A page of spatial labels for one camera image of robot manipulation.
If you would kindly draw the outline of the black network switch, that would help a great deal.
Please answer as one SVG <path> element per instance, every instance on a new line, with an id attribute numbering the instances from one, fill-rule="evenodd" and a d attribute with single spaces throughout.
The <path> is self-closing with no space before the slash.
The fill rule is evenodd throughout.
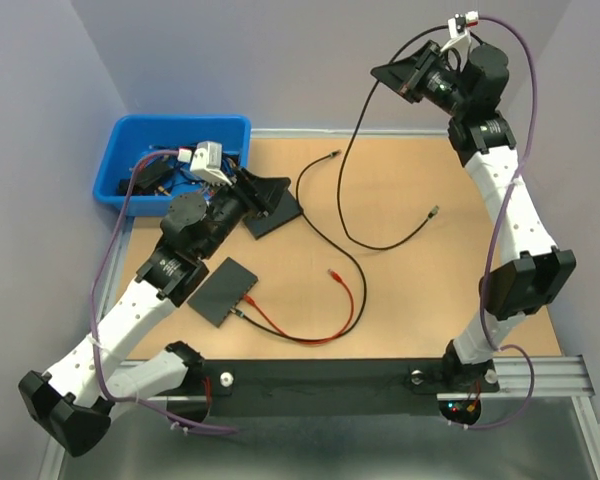
<path id="1" fill-rule="evenodd" d="M 220 328 L 231 309 L 257 282 L 254 273 L 228 257 L 187 300 L 187 305 L 211 325 Z"/>
<path id="2" fill-rule="evenodd" d="M 303 211 L 296 198 L 286 191 L 276 210 L 264 217 L 246 217 L 243 224 L 255 240 L 259 240 L 273 231 L 300 217 Z"/>

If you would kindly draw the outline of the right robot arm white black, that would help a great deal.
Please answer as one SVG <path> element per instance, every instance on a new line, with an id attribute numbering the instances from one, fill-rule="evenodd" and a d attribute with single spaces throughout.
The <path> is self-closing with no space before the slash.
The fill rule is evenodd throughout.
<path id="1" fill-rule="evenodd" d="M 516 140 L 498 105 L 509 80 L 508 58 L 491 45 L 469 51 L 456 71 L 441 47 L 427 42 L 415 54 L 377 66 L 372 76 L 410 103 L 427 99 L 450 116 L 448 136 L 476 185 L 493 234 L 479 282 L 479 307 L 465 330 L 446 347 L 434 377 L 462 390 L 492 366 L 510 331 L 550 304 L 576 267 L 543 226 L 519 171 Z"/>

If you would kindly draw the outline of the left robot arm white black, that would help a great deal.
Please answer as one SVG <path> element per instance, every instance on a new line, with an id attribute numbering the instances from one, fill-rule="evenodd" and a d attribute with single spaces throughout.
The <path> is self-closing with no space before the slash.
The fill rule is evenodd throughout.
<path id="1" fill-rule="evenodd" d="M 208 274 L 205 264 L 246 217 L 272 214 L 287 192 L 287 177 L 259 177 L 244 168 L 206 198 L 173 198 L 162 235 L 126 290 L 64 358 L 18 383 L 30 417 L 64 450 L 79 457 L 97 445 L 131 405 L 154 409 L 150 397 L 166 390 L 195 392 L 201 356 L 183 342 L 120 374 L 121 362 L 149 331 L 179 308 Z"/>

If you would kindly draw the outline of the blue plastic bin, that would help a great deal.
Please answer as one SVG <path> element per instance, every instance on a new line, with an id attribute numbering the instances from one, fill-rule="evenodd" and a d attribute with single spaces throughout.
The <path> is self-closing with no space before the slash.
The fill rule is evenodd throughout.
<path id="1" fill-rule="evenodd" d="M 118 209 L 124 194 L 119 190 L 122 180 L 131 177 L 133 167 L 148 153 L 179 147 L 195 147 L 201 141 L 214 141 L 223 146 L 223 153 L 248 164 L 251 122 L 242 115 L 166 115 L 135 114 L 116 122 L 109 138 L 94 183 L 96 201 Z M 131 217 L 161 217 L 166 214 L 176 195 L 200 190 L 202 185 L 192 182 L 193 176 L 168 159 L 170 172 L 162 186 L 166 195 L 151 193 L 131 197 L 127 214 Z"/>

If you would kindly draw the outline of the black base mat strip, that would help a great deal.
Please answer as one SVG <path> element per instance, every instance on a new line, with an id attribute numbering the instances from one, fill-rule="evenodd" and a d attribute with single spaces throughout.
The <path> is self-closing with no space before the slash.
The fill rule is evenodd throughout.
<path id="1" fill-rule="evenodd" d="M 163 394 L 203 396 L 209 379 L 218 417 L 435 415 L 438 395 L 464 399 L 476 384 L 497 392 L 494 369 L 439 358 L 207 360 Z"/>

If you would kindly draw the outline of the aluminium frame rail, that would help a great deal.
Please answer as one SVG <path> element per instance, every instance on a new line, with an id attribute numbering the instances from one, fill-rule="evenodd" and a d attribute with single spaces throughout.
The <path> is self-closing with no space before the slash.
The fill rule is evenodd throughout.
<path id="1" fill-rule="evenodd" d="M 348 317 L 352 334 L 323 347 L 302 347 L 231 319 L 214 328 L 190 308 L 144 338 L 128 372 L 173 340 L 207 360 L 440 358 L 472 316 L 476 283 L 490 236 L 485 213 L 443 209 L 420 234 L 391 252 L 357 249 L 351 264 L 320 232 L 340 236 L 335 217 L 301 219 L 254 240 L 234 234 L 223 255 L 258 276 L 257 306 L 281 327 L 326 335 Z M 593 393 L 584 362 L 563 357 L 546 312 L 513 334 L 531 350 L 500 355 L 495 393 L 471 390 L 475 430 L 451 426 L 437 397 L 435 415 L 218 417 L 203 396 L 160 396 L 159 405 L 236 428 L 210 437 L 170 427 L 131 407 L 88 453 L 67 456 L 64 479 L 592 479 L 595 471 L 577 405 Z"/>

